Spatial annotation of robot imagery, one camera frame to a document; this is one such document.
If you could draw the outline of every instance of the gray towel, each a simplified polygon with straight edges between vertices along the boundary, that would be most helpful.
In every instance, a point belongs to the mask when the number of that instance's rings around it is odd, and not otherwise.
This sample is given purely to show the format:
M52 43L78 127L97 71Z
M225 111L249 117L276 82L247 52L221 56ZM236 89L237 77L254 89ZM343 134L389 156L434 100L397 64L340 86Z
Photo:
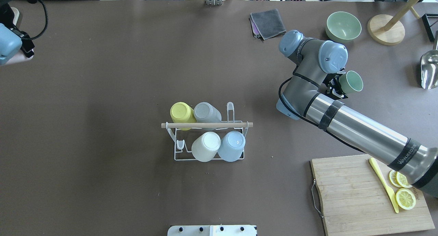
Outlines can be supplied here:
M257 27L263 40L286 33L283 21L278 9L264 12L250 13L250 18Z

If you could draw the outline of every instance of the dark table surface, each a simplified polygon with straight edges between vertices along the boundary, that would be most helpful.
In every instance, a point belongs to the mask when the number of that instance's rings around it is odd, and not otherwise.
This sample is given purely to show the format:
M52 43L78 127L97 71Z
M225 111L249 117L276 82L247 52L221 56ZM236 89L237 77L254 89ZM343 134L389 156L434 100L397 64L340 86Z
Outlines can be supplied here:
M11 2L21 29L44 26L40 5ZM318 128L275 109L295 65L281 37L252 37L249 14L277 8L287 30L327 39L335 11L354 14L362 33L347 70L362 92L344 103L414 138L438 145L438 89L419 86L432 49L420 19L402 18L403 42L383 46L368 20L402 3L249 2L206 7L190 1L47 2L49 28L35 57L0 67L0 234L166 235L170 225L252 224L259 235L324 235L310 194L313 158L358 155ZM419 3L420 15L438 13ZM210 102L254 122L245 159L173 160L160 123L182 101ZM438 200L426 195L438 224ZM438 229L405 233L437 235Z

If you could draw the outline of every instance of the round wooden base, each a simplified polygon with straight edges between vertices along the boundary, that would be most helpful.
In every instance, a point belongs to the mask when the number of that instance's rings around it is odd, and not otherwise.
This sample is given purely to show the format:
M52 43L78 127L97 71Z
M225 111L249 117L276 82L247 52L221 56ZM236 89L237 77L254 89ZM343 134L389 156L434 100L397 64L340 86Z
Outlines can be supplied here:
M405 37L405 27L400 21L397 21L388 31L383 29L390 19L392 19L390 15L377 15L368 21L368 32L380 44L396 45Z

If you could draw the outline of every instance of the power cord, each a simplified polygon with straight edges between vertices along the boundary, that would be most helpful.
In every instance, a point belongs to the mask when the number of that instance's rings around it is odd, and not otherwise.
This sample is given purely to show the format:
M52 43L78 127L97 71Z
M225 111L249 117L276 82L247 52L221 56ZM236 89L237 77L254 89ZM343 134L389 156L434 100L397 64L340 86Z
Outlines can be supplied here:
M294 74L294 73L297 71L297 69L298 69L298 66L295 67L295 69L294 69L294 71L293 71L292 74ZM305 122L308 122L308 123L310 123L310 124L312 124L312 125L318 127L318 124L316 124L315 122L312 122L312 121L310 121L310 120L308 120L308 119L302 117L302 116L299 115L298 113L296 113L296 112L295 112L294 110L292 110L292 109L286 104L286 102L284 101L283 96L282 96L282 93L281 93L281 89L282 89L283 86L284 86L287 82L289 82L291 79L292 79L292 77L289 78L289 79L287 79L287 80L285 80L285 81L280 85L280 88L278 89L278 96L279 96L279 98L280 98L280 101L283 103L283 105L284 105L284 106L285 106L285 107L286 107L286 108L287 108L292 114L298 116L300 119L304 120ZM338 140L339 142L343 143L344 145L346 145L346 146L348 146L348 147L350 147L350 148L352 148L352 149L354 149L354 150L357 150L358 152L363 152L363 153L365 153L363 150L360 150L359 148L357 148L357 147L355 147L355 146L352 146L351 144L349 144L349 143L343 141L342 139L338 138L338 136L335 136L333 133L330 133L328 130L326 130L325 132L328 133L328 134L329 134L330 136L332 136L333 138L335 138L336 140Z
M48 14L47 14L47 8L46 8L46 5L44 4L44 2L43 2L42 0L37 0L37 1L40 2L40 3L42 4L42 8L44 9L44 15L46 16L46 23L45 23L45 25L44 25L44 28L42 29L42 31L41 31L38 35L36 35L36 36L33 37L33 38L22 38L23 40L35 40L35 39L41 37L41 36L44 34L44 32L47 30L47 26L48 26L48 24L49 24L49 16L48 16Z

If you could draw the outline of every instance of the green bowl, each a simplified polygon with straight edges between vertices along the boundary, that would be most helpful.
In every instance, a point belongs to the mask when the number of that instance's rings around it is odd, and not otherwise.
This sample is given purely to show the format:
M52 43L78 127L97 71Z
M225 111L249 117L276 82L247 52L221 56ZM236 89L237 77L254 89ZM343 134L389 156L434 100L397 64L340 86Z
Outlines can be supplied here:
M347 43L359 36L362 31L360 21L352 14L339 11L327 18L325 32L337 43Z

